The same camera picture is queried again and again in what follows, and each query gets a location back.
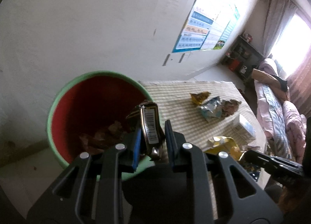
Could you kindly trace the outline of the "yellow white snack bag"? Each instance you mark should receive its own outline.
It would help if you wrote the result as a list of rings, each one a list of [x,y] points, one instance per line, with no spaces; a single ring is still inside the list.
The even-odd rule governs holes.
[[[217,155],[221,151],[229,154],[236,161],[238,161],[244,153],[231,137],[216,136],[207,141],[205,153]]]

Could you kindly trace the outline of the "black gold snack wrapper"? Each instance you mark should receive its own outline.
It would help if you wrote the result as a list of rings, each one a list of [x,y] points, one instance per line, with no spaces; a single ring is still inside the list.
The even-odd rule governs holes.
[[[158,105],[153,101],[143,101],[127,115],[126,122],[135,128],[135,151],[152,161],[160,161],[166,138],[160,125]]]

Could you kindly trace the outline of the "white green wall poster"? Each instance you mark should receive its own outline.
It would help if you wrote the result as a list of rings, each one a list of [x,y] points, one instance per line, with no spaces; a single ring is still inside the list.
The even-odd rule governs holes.
[[[239,18],[240,14],[235,5],[229,5],[225,10],[222,10],[213,22],[200,50],[222,49],[233,32]]]

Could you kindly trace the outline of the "dark storage shelf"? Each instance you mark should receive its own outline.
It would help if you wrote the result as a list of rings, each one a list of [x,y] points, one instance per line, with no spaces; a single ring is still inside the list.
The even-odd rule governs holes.
[[[227,66],[244,83],[247,83],[252,78],[253,69],[258,68],[263,60],[263,55],[242,35],[239,35],[222,58],[221,64]]]

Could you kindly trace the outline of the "bed with pink bedding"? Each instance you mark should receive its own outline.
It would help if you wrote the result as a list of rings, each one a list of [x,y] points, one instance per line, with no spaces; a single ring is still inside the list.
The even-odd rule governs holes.
[[[270,151],[301,164],[306,147],[306,117],[290,101],[287,81],[280,78],[271,58],[253,69],[252,79],[257,95],[257,119]]]

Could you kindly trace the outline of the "amber yellow wrapper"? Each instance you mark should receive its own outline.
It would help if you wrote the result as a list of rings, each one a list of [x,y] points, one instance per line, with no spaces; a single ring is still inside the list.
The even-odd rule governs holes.
[[[201,106],[202,103],[210,96],[210,94],[210,92],[204,91],[198,94],[190,93],[190,96],[194,104],[196,104],[197,106]]]

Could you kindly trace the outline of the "blue study chart poster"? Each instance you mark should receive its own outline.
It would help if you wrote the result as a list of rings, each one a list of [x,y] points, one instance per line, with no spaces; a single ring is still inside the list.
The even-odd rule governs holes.
[[[192,11],[184,25],[175,46],[173,53],[199,50],[209,34],[214,20],[199,12]]]

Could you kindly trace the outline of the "brown pillow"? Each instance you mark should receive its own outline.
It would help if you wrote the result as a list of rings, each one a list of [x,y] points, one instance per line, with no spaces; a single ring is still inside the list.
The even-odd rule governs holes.
[[[270,75],[266,72],[253,69],[252,79],[257,80],[262,84],[268,85],[271,89],[282,91],[283,93],[288,91],[287,81],[276,75]]]

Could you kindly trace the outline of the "green red trash bin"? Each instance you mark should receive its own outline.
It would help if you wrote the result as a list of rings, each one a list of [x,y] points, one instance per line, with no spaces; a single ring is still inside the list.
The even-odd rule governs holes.
[[[120,73],[100,70],[76,77],[56,95],[48,114],[49,146],[65,169],[84,150],[79,134],[123,122],[135,106],[152,100],[137,81]]]

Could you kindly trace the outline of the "brown striped curtain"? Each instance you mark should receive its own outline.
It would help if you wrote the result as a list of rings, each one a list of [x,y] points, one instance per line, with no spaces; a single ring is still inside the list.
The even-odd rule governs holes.
[[[310,67],[311,57],[309,52],[303,63],[287,79],[291,102],[307,118],[310,117]]]

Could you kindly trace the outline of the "blue plaid blanket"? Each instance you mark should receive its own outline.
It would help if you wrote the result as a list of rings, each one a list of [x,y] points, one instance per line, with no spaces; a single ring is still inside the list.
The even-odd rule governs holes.
[[[272,89],[263,84],[263,93],[268,103],[268,111],[273,125],[273,149],[275,156],[291,160],[292,150],[285,130],[283,109]]]

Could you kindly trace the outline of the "white wall switch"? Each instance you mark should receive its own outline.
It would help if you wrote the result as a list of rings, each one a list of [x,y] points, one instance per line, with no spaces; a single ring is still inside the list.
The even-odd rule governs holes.
[[[181,57],[180,57],[180,59],[179,59],[179,62],[178,62],[178,63],[181,63],[181,62],[183,61],[183,59],[184,59],[184,57],[185,57],[185,54],[186,54],[186,53],[183,53],[183,54],[181,55]]]

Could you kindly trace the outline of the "blue Oreo wrapper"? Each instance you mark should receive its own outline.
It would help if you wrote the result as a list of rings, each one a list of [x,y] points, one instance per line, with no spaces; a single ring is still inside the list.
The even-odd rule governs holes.
[[[261,168],[259,166],[245,163],[243,165],[243,168],[246,170],[246,172],[253,178],[255,182],[259,180]]]

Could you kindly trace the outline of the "white wall socket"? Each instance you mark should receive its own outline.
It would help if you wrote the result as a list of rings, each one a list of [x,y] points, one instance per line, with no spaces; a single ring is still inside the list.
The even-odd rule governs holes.
[[[166,56],[166,58],[165,58],[165,60],[164,60],[164,62],[163,62],[163,64],[162,64],[162,66],[166,66],[166,65],[167,65],[167,63],[168,63],[168,61],[169,61],[169,59],[170,59],[170,56],[171,56],[171,54],[168,54],[168,55]]]

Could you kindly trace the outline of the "white blue milk carton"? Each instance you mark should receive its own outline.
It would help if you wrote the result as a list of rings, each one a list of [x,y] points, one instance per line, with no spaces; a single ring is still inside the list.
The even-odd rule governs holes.
[[[233,120],[233,129],[247,143],[256,139],[256,131],[252,124],[246,118],[239,114]]]

